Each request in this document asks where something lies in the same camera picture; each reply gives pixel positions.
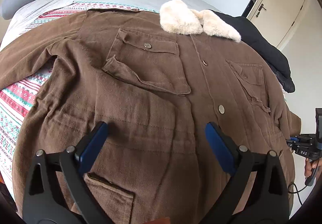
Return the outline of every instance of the cream faux fur collar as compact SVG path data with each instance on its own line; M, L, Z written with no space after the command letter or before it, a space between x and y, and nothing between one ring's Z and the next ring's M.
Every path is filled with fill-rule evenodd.
M161 6L160 24L169 33L196 35L205 32L209 36L224 37L236 42L241 41L238 31L225 23L214 12L189 9L181 0L168 1Z

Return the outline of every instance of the black puffer jacket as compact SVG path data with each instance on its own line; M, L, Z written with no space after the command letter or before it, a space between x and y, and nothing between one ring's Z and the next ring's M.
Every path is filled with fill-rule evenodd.
M233 26L241 35L241 40L251 46L266 61L286 92L295 91L287 58L276 47L268 43L250 20L245 17L232 17L221 12L213 12L224 22Z

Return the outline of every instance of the red and white patterned fabric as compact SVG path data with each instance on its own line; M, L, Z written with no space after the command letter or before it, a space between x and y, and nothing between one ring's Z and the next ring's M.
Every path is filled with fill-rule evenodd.
M136 7L109 3L75 2L64 8L41 14L17 37L41 24L92 8L134 9ZM53 64L54 59L51 59L35 74L11 84L0 91L0 170L2 175L4 175L5 181L9 180L6 181L6 185L12 197L12 159L19 130L25 116L33 106L40 87L50 77L53 71Z

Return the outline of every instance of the cream door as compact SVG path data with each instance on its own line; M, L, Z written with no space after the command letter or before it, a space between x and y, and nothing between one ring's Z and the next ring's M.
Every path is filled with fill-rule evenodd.
M304 0L262 0L251 22L262 36L277 47L293 25Z

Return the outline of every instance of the silver bolt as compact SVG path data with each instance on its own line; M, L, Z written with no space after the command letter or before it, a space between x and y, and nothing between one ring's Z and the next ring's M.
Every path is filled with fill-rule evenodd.
M269 154L272 156L272 157L276 157L276 152L275 151L269 151Z
M36 155L37 155L37 157L39 157L39 156L43 155L43 150L38 150L38 151L36 152Z
M248 148L247 148L246 146L244 146L244 145L240 145L240 146L239 146L239 150L240 150L241 152L246 152L246 151L248 150Z
M75 147L74 147L74 146L69 146L69 147L66 149L67 153L72 153L72 152L74 152L74 150L75 150Z

